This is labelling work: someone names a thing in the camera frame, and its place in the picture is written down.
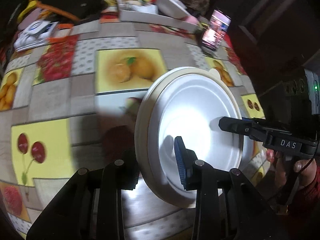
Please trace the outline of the person's right hand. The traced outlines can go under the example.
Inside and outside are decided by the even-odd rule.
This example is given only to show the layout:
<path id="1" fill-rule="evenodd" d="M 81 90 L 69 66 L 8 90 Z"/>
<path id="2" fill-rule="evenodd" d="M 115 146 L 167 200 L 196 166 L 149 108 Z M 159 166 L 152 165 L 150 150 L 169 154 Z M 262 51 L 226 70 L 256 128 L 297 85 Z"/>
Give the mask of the person's right hand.
<path id="1" fill-rule="evenodd" d="M 286 168 L 284 163 L 284 156 L 281 152 L 276 152 L 276 173 L 275 173 L 275 184 L 276 187 L 280 188 L 285 185 L 287 181 Z M 299 186 L 298 190 L 302 190 L 309 186 L 316 177 L 317 163 L 315 159 L 298 160 L 292 170 L 298 174 Z"/>

